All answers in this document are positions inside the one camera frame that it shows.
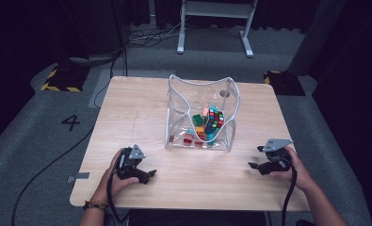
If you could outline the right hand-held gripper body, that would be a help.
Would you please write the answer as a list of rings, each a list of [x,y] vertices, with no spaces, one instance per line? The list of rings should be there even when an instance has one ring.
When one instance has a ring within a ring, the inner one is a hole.
[[[259,172],[262,175],[265,175],[271,173],[272,171],[288,171],[292,163],[291,156],[285,147],[292,143],[293,140],[291,138],[270,138],[264,146],[268,162],[260,165]]]

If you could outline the grey tape piece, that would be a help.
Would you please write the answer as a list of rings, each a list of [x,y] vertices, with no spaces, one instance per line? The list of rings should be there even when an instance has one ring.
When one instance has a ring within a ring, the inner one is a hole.
[[[67,183],[74,183],[78,179],[88,179],[89,172],[78,172],[75,175],[68,176]]]

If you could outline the clear plastic zipper bag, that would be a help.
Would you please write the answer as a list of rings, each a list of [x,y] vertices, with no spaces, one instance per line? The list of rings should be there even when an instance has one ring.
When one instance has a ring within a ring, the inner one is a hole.
[[[223,98],[219,95],[221,90],[228,90],[230,96]],[[237,84],[231,77],[218,81],[188,81],[171,75],[169,78],[169,89],[167,93],[167,126],[166,144],[167,148],[190,148],[208,149],[219,151],[230,151],[235,139],[236,121],[235,116],[240,107],[240,94]],[[204,140],[197,136],[197,127],[192,116],[202,115],[203,109],[216,107],[224,114],[224,124],[215,133],[214,145],[207,145],[207,134],[204,132]],[[195,135],[186,133],[192,129]],[[184,138],[193,140],[191,145],[185,145]]]

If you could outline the black yellow striped base plate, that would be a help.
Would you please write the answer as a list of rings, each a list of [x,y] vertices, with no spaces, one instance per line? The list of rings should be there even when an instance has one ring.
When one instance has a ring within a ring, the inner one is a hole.
[[[55,66],[48,74],[41,90],[82,92],[90,67],[71,65]]]
[[[305,95],[299,79],[289,72],[267,71],[264,73],[264,82],[273,87],[276,95]]]

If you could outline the grey upright panel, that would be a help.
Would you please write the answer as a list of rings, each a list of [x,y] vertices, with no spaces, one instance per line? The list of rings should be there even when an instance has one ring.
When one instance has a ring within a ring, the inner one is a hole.
[[[288,66],[287,71],[291,75],[304,76],[312,69],[345,2],[346,0],[319,1],[311,26]]]

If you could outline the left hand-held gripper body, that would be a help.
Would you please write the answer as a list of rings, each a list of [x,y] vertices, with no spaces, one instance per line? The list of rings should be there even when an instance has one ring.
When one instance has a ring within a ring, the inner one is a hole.
[[[145,172],[138,169],[137,165],[145,157],[143,151],[135,144],[133,147],[124,148],[116,163],[116,171],[121,179],[137,177],[139,180],[145,179]]]

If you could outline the colourful puzzle cube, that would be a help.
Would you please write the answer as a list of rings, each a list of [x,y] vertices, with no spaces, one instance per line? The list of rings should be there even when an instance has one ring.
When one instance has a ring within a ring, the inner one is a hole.
[[[208,115],[204,117],[204,132],[209,134],[217,133],[222,125],[224,124],[224,114],[221,111],[218,113],[208,112]]]

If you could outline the person's right hand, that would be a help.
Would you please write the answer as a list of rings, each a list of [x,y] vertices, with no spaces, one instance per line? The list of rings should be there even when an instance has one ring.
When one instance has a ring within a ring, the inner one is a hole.
[[[315,181],[313,180],[309,171],[303,165],[296,151],[288,146],[286,146],[285,149],[291,156],[293,167],[297,173],[296,187],[303,192],[309,190],[315,184]],[[289,171],[273,171],[269,175],[271,177],[284,179],[287,181],[291,181],[293,178],[291,169]]]

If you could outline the white metal stand frame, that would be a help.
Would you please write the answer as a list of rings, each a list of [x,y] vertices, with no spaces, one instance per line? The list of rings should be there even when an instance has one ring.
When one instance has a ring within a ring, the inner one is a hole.
[[[257,7],[258,0],[252,0],[250,4],[199,2],[182,0],[180,10],[180,33],[176,52],[181,55],[185,51],[186,40],[186,16],[205,16],[245,19],[246,25],[243,31],[239,32],[247,57],[253,57],[251,44],[248,38],[252,19]]]

